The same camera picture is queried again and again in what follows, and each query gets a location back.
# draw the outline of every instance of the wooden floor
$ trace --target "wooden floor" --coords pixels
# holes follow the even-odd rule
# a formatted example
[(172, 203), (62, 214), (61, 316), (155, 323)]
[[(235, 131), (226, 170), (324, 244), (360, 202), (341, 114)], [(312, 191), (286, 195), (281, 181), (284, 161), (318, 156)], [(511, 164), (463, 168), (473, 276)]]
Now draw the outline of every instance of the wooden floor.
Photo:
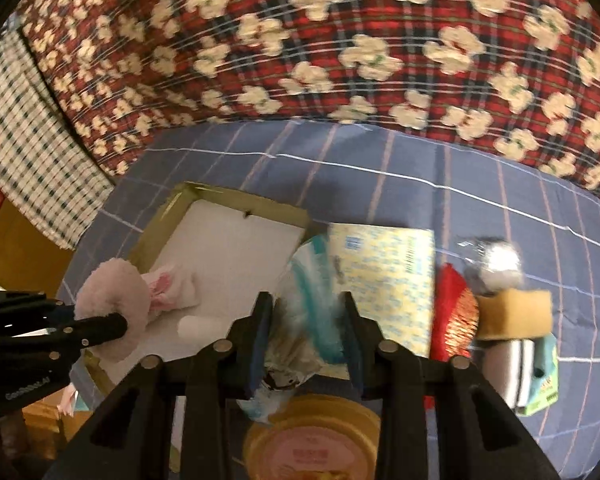
[(55, 297), (74, 252), (45, 238), (5, 200), (0, 208), (0, 286)]

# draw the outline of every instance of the black and white checkered cloth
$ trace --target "black and white checkered cloth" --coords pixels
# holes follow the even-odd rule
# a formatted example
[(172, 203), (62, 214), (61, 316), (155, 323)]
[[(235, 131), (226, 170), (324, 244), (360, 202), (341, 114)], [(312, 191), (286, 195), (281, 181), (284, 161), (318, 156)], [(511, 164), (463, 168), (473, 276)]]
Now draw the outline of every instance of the black and white checkered cloth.
[(70, 135), (20, 33), (0, 40), (0, 190), (61, 248), (74, 248), (113, 185)]

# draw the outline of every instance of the yellow lid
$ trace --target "yellow lid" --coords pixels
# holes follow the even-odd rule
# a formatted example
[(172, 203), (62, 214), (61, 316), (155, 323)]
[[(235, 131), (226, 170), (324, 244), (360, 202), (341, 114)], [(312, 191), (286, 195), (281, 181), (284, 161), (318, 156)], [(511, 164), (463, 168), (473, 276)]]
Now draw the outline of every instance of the yellow lid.
[(373, 480), (380, 418), (341, 397), (294, 397), (255, 422), (242, 453), (251, 480)]

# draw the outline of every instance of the blue cloth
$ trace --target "blue cloth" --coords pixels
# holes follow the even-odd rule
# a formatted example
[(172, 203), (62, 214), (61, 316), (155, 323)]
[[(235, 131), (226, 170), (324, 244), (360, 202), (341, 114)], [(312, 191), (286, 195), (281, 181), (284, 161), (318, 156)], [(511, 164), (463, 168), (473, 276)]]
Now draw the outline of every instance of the blue cloth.
[[(120, 181), (82, 238), (60, 299), (73, 301), (102, 261), (127, 256), (186, 180), (300, 206), (323, 222), (434, 229), (438, 263), (460, 271), (459, 238), (512, 240), (525, 286), (552, 293), (560, 356), (558, 402), (523, 423), (563, 478), (598, 462), (600, 200), (504, 158), (376, 126), (298, 120), (181, 128), (160, 136)], [(83, 368), (72, 378), (88, 404), (98, 402)], [(429, 427), (432, 444), (432, 420)]]

